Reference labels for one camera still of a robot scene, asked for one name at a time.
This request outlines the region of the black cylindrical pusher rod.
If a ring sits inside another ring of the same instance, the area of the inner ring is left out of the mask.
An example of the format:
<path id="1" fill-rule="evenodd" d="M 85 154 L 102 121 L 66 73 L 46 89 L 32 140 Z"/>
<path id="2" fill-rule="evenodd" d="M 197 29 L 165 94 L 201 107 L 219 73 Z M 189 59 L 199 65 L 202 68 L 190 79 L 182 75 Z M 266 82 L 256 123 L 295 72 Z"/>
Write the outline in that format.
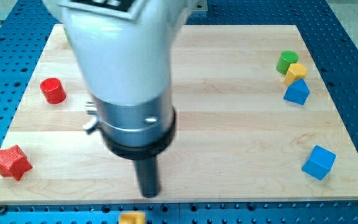
<path id="1" fill-rule="evenodd" d="M 153 198 L 160 192 L 160 179 L 156 157 L 134 161 L 140 192 L 145 198 Z"/>

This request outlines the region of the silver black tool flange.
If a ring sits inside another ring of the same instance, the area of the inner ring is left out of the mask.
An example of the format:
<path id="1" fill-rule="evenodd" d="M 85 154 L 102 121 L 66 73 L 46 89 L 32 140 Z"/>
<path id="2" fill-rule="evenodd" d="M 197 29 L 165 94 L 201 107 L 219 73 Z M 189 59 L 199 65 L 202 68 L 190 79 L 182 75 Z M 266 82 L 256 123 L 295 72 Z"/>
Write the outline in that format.
<path id="1" fill-rule="evenodd" d="M 172 93 L 138 105 L 117 105 L 93 97 L 85 110 L 94 118 L 83 126 L 87 134 L 100 133 L 106 147 L 119 157 L 148 159 L 164 151 L 176 131 L 176 112 Z"/>

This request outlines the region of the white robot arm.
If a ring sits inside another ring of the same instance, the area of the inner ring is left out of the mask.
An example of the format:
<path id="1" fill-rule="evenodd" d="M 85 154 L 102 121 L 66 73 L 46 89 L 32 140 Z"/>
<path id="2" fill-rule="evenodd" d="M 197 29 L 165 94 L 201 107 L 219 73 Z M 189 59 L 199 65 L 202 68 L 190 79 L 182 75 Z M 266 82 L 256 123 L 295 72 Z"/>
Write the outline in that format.
<path id="1" fill-rule="evenodd" d="M 175 135 L 170 53 L 195 0 L 44 0 L 64 26 L 92 100 L 84 125 L 133 161 L 141 194 L 160 191 L 156 157 Z"/>

